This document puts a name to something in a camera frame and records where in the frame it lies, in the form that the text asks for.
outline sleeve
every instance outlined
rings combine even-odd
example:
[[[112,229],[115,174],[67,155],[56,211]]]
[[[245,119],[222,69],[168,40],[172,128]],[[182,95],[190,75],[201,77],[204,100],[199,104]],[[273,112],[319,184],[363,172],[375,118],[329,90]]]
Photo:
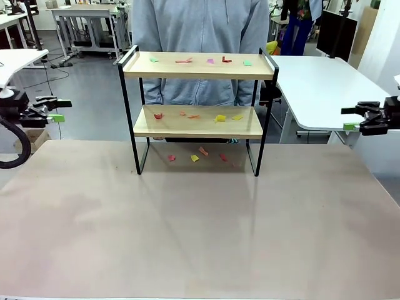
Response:
[[[260,48],[265,48],[268,38],[268,27],[268,0],[251,0],[249,18],[242,30],[240,53],[258,54]],[[236,102],[240,106],[250,106],[253,89],[254,81],[239,80],[237,83]]]
[[[132,8],[132,42],[140,51],[162,51],[154,0],[135,0]],[[143,79],[146,104],[162,104],[161,79]]]

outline blue pants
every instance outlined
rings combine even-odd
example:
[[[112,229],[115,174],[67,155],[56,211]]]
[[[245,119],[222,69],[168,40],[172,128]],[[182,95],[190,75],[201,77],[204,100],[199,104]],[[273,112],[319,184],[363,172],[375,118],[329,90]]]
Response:
[[[295,33],[295,26],[298,26],[296,40],[293,43],[293,36]],[[302,56],[308,34],[313,28],[312,20],[299,21],[296,17],[289,17],[289,24],[287,25],[286,33],[283,37],[281,55]]]

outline two-tier shelf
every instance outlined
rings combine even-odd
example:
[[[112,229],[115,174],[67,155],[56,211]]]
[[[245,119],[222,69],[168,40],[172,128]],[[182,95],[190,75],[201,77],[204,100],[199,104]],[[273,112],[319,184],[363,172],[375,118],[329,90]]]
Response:
[[[232,62],[222,62],[222,57]],[[192,58],[190,63],[176,63],[178,60]],[[143,52],[134,46],[118,63],[119,78],[124,96],[125,110],[136,171],[140,175],[146,162],[150,138],[215,138],[246,139],[251,166],[258,176],[263,158],[269,117],[273,104],[272,92],[267,92],[267,114],[264,126],[261,126],[254,110],[258,81],[264,80],[268,91],[276,86],[278,65],[260,49],[259,54],[221,54],[221,53],[183,53],[183,52]],[[128,92],[125,77],[139,78],[142,109],[133,126],[129,108]],[[146,105],[143,91],[143,78],[184,78],[184,79],[237,79],[254,80],[252,102],[249,107],[240,106],[180,106],[180,105]],[[200,118],[189,119],[180,116],[184,111],[188,116],[200,115]],[[155,114],[162,113],[162,119]],[[225,122],[214,121],[217,115],[226,116]],[[242,116],[235,121],[234,116]],[[146,137],[147,147],[139,160],[135,136]],[[250,139],[260,139],[261,145],[257,163],[250,148]]]

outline yellow paper scrap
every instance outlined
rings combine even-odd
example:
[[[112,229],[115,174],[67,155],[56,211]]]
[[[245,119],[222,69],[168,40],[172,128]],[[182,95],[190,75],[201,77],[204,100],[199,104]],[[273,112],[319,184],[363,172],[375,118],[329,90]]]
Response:
[[[190,155],[190,158],[194,163],[199,160],[199,157],[197,155]]]
[[[222,114],[219,114],[218,116],[215,117],[216,122],[225,122],[226,116],[223,116]]]
[[[237,116],[232,117],[232,120],[238,121],[243,119],[243,116],[241,114],[238,114]]]

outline blue hoodie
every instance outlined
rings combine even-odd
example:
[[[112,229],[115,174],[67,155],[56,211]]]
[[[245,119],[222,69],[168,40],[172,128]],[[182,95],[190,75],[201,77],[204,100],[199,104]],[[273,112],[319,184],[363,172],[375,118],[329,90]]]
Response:
[[[133,43],[142,51],[258,53],[268,0],[134,0]],[[147,104],[251,104],[254,81],[144,79]]]

